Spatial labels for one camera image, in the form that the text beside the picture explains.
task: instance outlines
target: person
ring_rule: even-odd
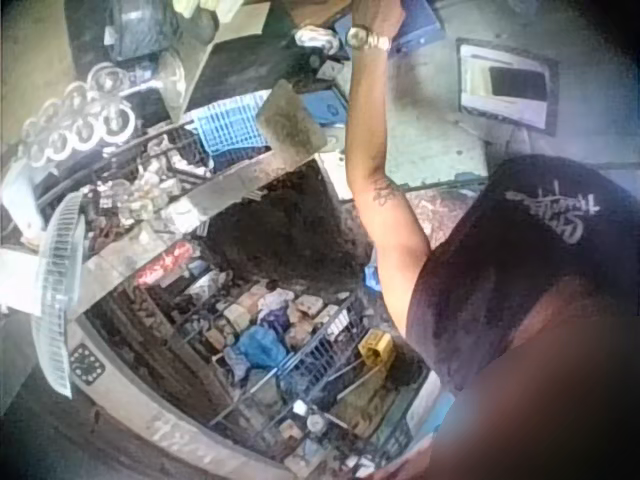
[[[271,328],[283,341],[284,334],[291,326],[288,309],[295,294],[279,288],[277,280],[269,280],[266,289],[269,293],[258,301],[258,324]]]
[[[614,478],[640,431],[640,205],[576,162],[516,158],[432,249],[385,173],[404,17],[400,0],[353,2],[347,180],[388,312],[456,401],[431,448],[372,478]]]

